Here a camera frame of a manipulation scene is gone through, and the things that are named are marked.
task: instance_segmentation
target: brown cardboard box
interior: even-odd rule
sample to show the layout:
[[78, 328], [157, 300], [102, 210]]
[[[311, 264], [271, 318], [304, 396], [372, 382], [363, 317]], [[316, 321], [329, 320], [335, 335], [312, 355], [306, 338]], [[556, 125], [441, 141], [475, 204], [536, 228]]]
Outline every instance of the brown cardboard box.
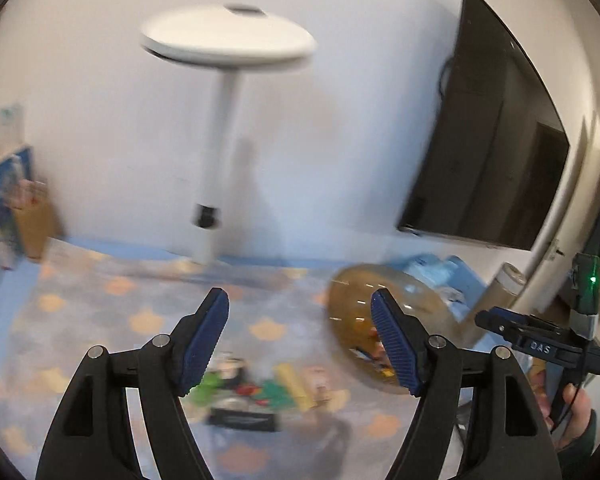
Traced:
[[47, 238], [59, 236], [58, 220], [51, 201], [40, 198], [26, 209], [14, 209], [20, 242], [27, 258], [39, 261], [45, 249]]

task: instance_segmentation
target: patterned tablecloth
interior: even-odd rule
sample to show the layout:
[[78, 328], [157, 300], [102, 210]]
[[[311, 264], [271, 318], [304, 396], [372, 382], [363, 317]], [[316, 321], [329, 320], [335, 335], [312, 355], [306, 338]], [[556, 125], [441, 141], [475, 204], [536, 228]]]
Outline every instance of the patterned tablecloth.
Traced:
[[[257, 433], [204, 424], [205, 410], [183, 406], [216, 479], [384, 479], [417, 400], [376, 389], [342, 356], [326, 323], [325, 298], [337, 269], [229, 266], [118, 260], [53, 240], [29, 301], [15, 319], [0, 370], [0, 444], [33, 479], [46, 431], [71, 376], [95, 344], [110, 352], [140, 348], [195, 311], [212, 286], [230, 298], [216, 352], [248, 362], [256, 380], [287, 362], [321, 365], [331, 378], [327, 408], [282, 415], [282, 431]], [[136, 390], [132, 429], [143, 474], [159, 479]], [[454, 434], [441, 478], [461, 455]]]

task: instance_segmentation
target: cylindrical bottle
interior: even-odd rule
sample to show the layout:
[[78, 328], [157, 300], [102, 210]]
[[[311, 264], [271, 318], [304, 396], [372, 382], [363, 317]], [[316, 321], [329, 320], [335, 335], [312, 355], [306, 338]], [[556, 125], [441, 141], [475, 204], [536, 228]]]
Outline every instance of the cylindrical bottle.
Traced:
[[496, 277], [486, 288], [480, 299], [475, 302], [471, 312], [466, 315], [460, 325], [462, 346], [472, 348], [484, 336], [485, 331], [475, 325], [475, 316], [481, 310], [489, 310], [494, 306], [509, 308], [516, 301], [526, 284], [526, 277], [510, 263], [502, 264]]

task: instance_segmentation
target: black flat screen tv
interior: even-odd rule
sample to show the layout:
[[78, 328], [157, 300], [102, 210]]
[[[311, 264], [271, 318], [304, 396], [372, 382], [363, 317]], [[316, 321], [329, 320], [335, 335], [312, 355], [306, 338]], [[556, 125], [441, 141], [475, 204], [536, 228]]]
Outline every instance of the black flat screen tv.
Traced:
[[462, 1], [449, 65], [429, 149], [397, 228], [530, 250], [569, 152], [555, 106], [484, 0]]

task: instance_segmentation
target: silver screw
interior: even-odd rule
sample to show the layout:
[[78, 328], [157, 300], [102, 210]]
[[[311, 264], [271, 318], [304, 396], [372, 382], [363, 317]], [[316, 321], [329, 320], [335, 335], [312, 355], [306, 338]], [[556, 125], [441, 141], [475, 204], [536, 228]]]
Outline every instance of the silver screw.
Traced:
[[446, 339], [441, 335], [432, 335], [429, 338], [429, 344], [433, 346], [433, 348], [444, 348], [446, 346]]
[[103, 352], [104, 352], [104, 348], [100, 345], [96, 345], [96, 346], [92, 346], [91, 348], [89, 348], [87, 355], [91, 359], [97, 359], [98, 357], [100, 357], [102, 355]]
[[498, 346], [496, 348], [496, 355], [500, 359], [509, 359], [511, 357], [511, 350], [509, 350], [506, 346]]
[[166, 334], [158, 334], [156, 337], [151, 339], [151, 342], [154, 344], [154, 346], [157, 346], [158, 348], [167, 346], [169, 341], [171, 341], [171, 338]]

